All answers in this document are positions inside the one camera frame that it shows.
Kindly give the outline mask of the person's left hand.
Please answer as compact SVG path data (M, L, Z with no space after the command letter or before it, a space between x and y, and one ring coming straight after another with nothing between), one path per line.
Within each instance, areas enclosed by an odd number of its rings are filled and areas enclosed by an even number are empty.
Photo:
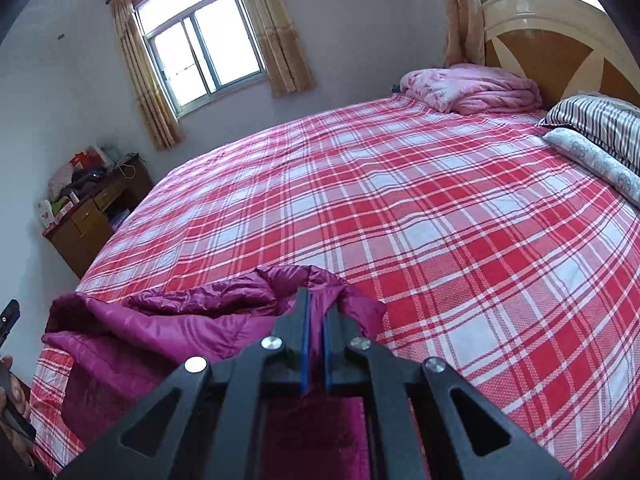
M6 356L2 356L1 363L9 371L10 380L9 389L1 388L1 429L9 439L12 448L14 448L14 451L17 452L18 456L20 456L20 459L23 461L25 466L29 470L32 470L32 468L34 468L34 464L32 463L32 458L29 454L28 443L25 441L21 431L17 430L17 424L15 422L16 413L20 413L25 418L29 418L30 407L20 381L10 372L13 364L12 356L9 356L8 354ZM9 401L9 398L6 396L8 391L11 393L13 399L12 405L14 406L14 412L11 412L6 407Z

